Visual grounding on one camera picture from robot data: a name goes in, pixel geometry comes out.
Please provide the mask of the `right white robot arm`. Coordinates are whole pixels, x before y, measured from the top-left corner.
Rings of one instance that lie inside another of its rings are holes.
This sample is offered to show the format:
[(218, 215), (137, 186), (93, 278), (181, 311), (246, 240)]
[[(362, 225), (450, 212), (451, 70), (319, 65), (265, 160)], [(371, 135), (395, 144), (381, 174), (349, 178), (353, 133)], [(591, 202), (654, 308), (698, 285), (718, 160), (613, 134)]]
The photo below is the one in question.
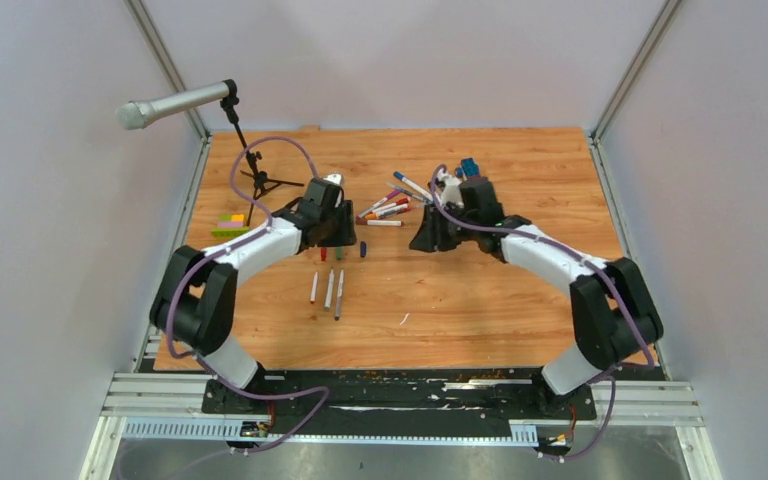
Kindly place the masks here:
[(543, 232), (530, 220), (508, 215), (483, 176), (461, 179), (438, 168), (431, 202), (410, 249), (436, 253), (473, 242), (500, 262), (522, 268), (565, 294), (571, 304), (574, 343), (544, 365), (531, 403), (556, 417), (571, 393), (643, 353), (663, 337), (664, 326), (640, 268), (630, 258), (613, 261), (586, 254)]

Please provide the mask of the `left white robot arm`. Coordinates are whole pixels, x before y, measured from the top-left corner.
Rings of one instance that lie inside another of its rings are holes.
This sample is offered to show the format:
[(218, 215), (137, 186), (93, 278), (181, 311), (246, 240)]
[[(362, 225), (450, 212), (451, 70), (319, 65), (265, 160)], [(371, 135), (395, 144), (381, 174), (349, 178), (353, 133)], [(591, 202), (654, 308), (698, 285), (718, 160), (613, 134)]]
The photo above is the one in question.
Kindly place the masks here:
[(314, 247), (356, 243), (353, 203), (337, 173), (312, 179), (305, 194), (252, 231), (223, 244), (175, 250), (149, 310), (149, 320), (226, 380), (228, 400), (243, 413), (258, 411), (266, 386), (261, 364), (231, 330), (238, 289), (267, 267)]

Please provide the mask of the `brown capped white marker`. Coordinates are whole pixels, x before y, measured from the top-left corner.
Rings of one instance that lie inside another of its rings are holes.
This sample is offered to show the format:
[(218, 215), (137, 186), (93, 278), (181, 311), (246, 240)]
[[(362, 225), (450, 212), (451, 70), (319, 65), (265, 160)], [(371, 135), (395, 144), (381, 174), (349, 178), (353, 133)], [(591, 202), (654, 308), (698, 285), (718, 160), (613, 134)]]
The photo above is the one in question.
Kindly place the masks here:
[(356, 225), (368, 225), (368, 226), (384, 226), (384, 227), (402, 227), (403, 223), (400, 220), (366, 220), (358, 219), (355, 221)]

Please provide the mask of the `green white marker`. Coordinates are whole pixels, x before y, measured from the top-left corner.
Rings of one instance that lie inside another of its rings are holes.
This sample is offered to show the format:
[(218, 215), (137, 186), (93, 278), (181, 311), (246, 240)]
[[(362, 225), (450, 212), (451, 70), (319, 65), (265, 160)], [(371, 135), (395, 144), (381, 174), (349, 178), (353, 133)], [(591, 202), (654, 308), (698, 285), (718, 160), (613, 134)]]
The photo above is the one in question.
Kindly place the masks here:
[(337, 294), (337, 274), (336, 270), (332, 268), (329, 272), (328, 286), (326, 290), (326, 298), (324, 303), (324, 310), (330, 312), (334, 306), (335, 297)]

